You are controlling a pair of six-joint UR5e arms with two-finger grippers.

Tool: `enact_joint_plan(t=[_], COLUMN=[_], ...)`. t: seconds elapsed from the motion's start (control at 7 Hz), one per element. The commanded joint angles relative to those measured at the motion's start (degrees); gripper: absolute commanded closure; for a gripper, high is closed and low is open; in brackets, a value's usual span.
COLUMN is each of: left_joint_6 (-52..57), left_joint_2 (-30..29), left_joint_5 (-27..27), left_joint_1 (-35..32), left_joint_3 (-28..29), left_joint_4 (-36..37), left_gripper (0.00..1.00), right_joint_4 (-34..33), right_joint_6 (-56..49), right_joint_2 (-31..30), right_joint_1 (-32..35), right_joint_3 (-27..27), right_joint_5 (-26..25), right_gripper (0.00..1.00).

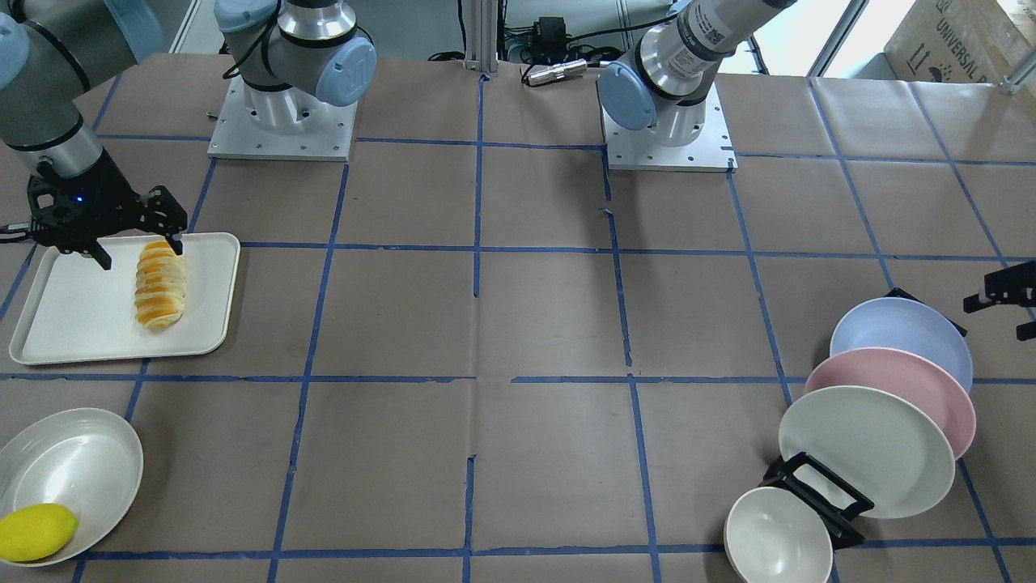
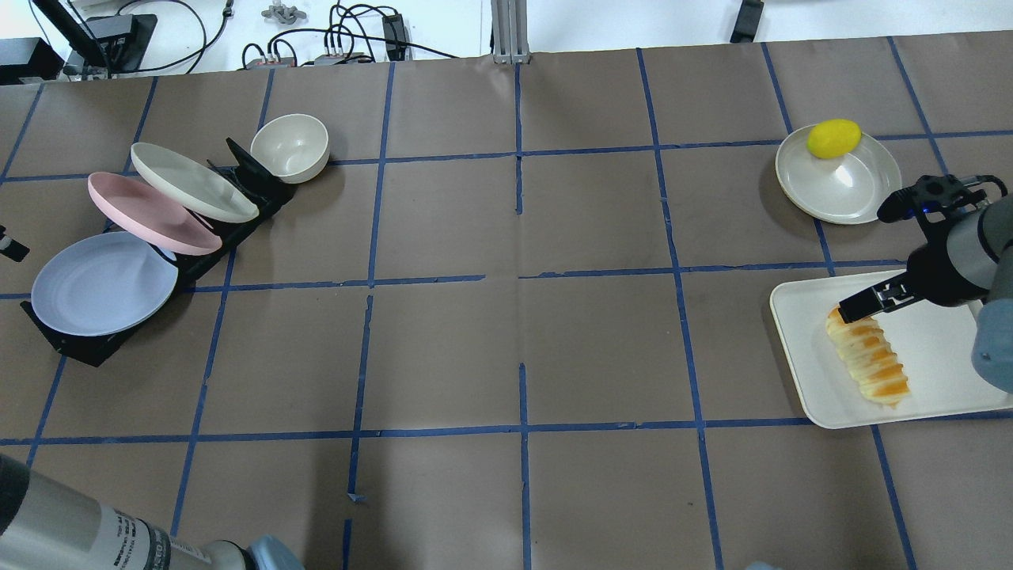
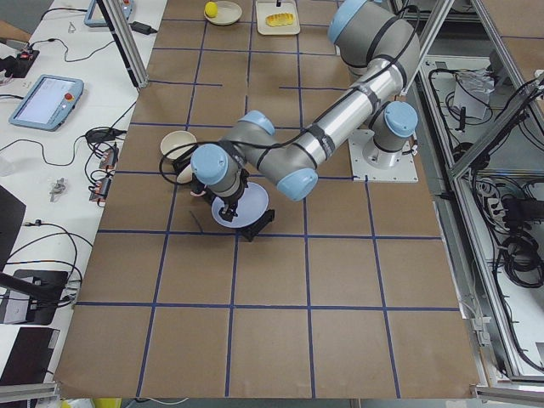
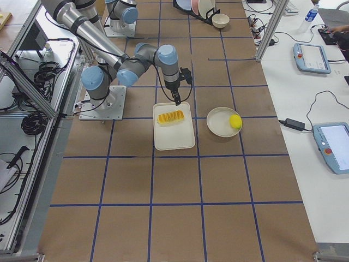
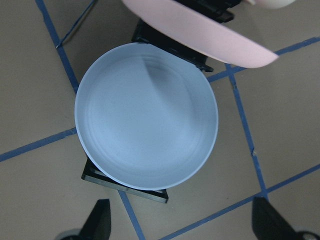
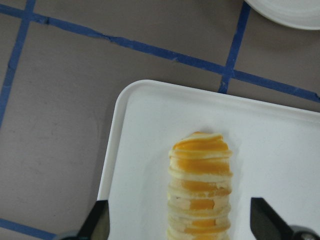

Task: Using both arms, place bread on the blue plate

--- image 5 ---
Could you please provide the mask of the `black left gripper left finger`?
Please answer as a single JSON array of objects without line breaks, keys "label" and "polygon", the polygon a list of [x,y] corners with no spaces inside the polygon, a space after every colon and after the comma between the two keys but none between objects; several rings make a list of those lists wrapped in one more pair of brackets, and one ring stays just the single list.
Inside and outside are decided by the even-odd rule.
[{"label": "black left gripper left finger", "polygon": [[79,236],[83,240],[108,240],[112,221],[109,199],[99,199],[83,225]]}]

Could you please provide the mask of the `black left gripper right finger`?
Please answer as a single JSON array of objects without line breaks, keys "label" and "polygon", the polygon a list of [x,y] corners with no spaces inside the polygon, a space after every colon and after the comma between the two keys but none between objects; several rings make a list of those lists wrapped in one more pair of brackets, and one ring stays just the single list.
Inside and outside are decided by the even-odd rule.
[{"label": "black left gripper right finger", "polygon": [[299,240],[298,233],[264,198],[252,202],[252,230],[258,240]]}]

